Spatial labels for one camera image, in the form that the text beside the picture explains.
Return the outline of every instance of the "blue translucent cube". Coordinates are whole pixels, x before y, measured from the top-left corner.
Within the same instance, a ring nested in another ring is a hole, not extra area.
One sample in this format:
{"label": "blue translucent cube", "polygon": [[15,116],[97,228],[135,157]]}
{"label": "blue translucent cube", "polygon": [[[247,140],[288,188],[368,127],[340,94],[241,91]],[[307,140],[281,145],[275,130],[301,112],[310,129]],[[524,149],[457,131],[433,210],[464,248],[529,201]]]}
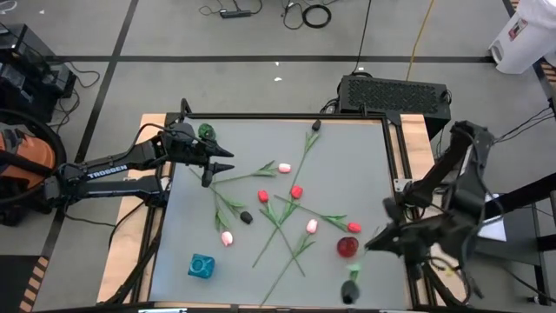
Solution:
{"label": "blue translucent cube", "polygon": [[208,279],[215,269],[215,259],[212,256],[194,254],[189,263],[188,275]]}

